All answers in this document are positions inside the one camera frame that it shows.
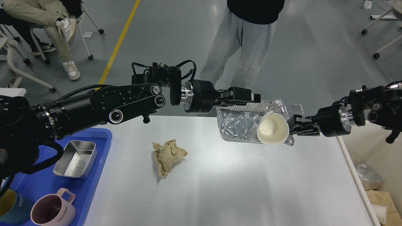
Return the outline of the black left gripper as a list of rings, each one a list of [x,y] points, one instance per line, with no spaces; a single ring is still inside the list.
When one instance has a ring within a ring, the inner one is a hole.
[[[228,89],[216,90],[210,81],[196,79],[185,82],[181,94],[181,104],[187,113],[208,113],[214,103],[218,108],[261,102],[261,95],[253,93],[250,89],[231,86]]]

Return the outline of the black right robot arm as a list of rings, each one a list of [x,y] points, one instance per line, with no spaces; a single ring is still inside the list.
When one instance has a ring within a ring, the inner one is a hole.
[[[364,126],[366,120],[391,131],[386,138],[393,143],[402,131],[401,81],[386,86],[351,90],[348,96],[318,110],[316,115],[294,114],[287,120],[290,135],[335,137],[349,135],[352,125]]]

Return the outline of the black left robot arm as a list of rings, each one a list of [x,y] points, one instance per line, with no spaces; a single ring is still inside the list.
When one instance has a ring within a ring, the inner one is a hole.
[[[56,143],[66,136],[101,124],[120,124],[136,117],[149,123],[149,116],[165,106],[162,88],[169,87],[171,105],[183,105],[187,113],[208,113],[213,107],[260,103],[260,94],[231,86],[215,89],[210,81],[195,79],[196,64],[185,60],[176,66],[154,62],[133,70],[125,86],[95,84],[76,89],[59,99],[30,105],[23,96],[1,96],[1,196],[17,173],[33,174],[61,159]]]

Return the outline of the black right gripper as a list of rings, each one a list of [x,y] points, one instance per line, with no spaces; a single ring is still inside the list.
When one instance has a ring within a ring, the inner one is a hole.
[[[349,117],[349,108],[343,105],[332,105],[318,110],[316,119],[313,116],[303,117],[294,114],[287,124],[291,135],[326,137],[349,135],[352,121]]]

